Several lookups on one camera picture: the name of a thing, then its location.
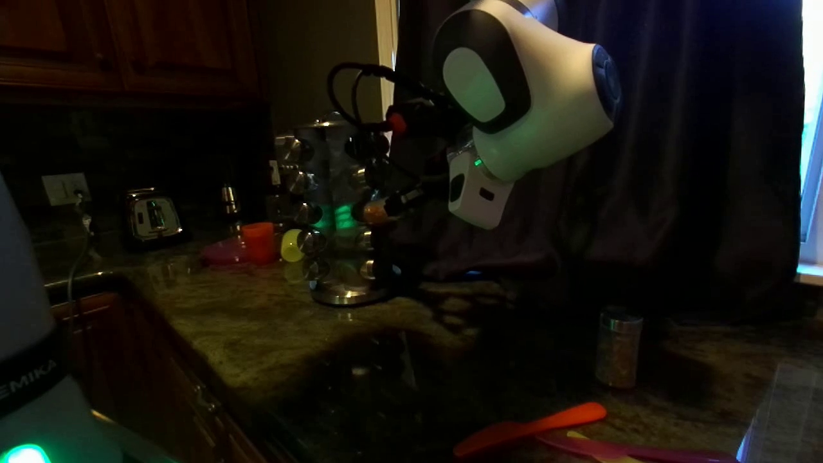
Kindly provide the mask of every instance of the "window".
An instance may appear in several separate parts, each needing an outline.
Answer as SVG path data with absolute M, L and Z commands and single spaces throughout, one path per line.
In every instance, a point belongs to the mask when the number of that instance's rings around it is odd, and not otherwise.
M 799 281 L 823 285 L 823 47 L 814 34 L 823 28 L 823 3 L 803 3 L 805 118 L 799 155 Z
M 398 11 L 401 0 L 385 3 L 375 0 L 375 31 L 379 31 L 379 62 L 397 70 L 397 47 L 398 47 Z M 380 79 L 380 111 L 385 112 L 394 103 L 394 83 Z

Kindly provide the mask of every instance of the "orange tool handle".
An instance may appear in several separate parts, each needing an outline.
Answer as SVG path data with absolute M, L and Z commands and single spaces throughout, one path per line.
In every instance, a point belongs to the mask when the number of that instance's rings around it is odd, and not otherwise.
M 564 428 L 582 428 L 582 424 L 592 424 L 608 417 L 608 407 L 601 407 L 600 402 L 583 402 L 569 408 L 560 408 L 555 413 L 540 417 L 535 421 L 499 421 L 491 428 L 483 428 L 479 431 L 474 431 L 470 437 L 466 437 L 464 442 L 457 442 L 452 448 L 452 457 L 470 457 L 479 452 L 486 452 L 491 448 L 499 446 L 509 446 L 518 440 L 527 440 L 551 430 L 564 430 Z

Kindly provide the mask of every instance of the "red cup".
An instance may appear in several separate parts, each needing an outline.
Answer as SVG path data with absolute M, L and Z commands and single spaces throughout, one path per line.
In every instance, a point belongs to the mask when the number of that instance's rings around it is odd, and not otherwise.
M 248 262 L 274 264 L 279 259 L 274 221 L 245 224 L 241 241 L 248 246 Z

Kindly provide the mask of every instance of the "cabinet door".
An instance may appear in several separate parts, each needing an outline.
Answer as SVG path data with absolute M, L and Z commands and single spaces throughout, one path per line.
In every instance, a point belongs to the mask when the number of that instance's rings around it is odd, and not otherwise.
M 133 92 L 252 96 L 248 0 L 108 0 L 121 74 Z
M 168 403 L 160 408 L 160 424 L 166 428 L 173 452 L 180 460 L 220 463 L 222 431 L 214 424 L 214 402 L 203 383 L 180 367 L 168 347 L 154 367 Z
M 101 0 L 0 0 L 0 84 L 117 89 Z
M 259 456 L 259 451 L 234 424 L 232 417 L 222 417 L 222 424 L 223 424 L 223 460 L 230 460 L 230 463 L 265 463 L 265 456 Z
M 74 304 L 55 305 L 68 334 L 69 371 L 77 376 L 87 403 L 110 419 L 123 419 L 121 389 L 128 383 L 123 362 L 121 295 L 96 294 Z

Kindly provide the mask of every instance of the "red object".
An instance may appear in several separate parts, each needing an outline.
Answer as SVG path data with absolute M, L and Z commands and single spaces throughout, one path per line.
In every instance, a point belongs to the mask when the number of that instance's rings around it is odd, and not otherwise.
M 241 227 L 241 241 L 248 246 L 245 258 L 254 264 L 274 264 L 280 254 L 276 246 L 276 224 L 258 221 Z
M 641 446 L 621 446 L 621 442 L 600 442 L 589 437 L 569 437 L 569 435 L 540 435 L 540 442 L 594 457 L 594 460 L 657 460 L 657 463 L 734 463 L 727 452 L 707 452 L 707 451 L 668 451 L 668 448 L 641 448 Z
M 608 417 L 608 407 L 601 407 L 600 402 L 583 402 L 569 408 L 560 408 L 555 413 L 540 417 L 535 421 L 499 421 L 491 428 L 483 428 L 479 431 L 474 431 L 470 437 L 466 437 L 464 442 L 457 442 L 452 448 L 452 456 L 460 457 L 474 457 L 479 452 L 502 448 L 502 446 L 511 446 L 551 430 L 567 430 L 567 428 L 580 428 L 580 424 L 592 424 Z
M 212 241 L 200 250 L 200 264 L 205 267 L 234 267 L 245 262 L 245 244 L 240 237 Z
M 406 118 L 401 112 L 388 112 L 388 125 L 394 136 L 405 136 L 410 130 Z

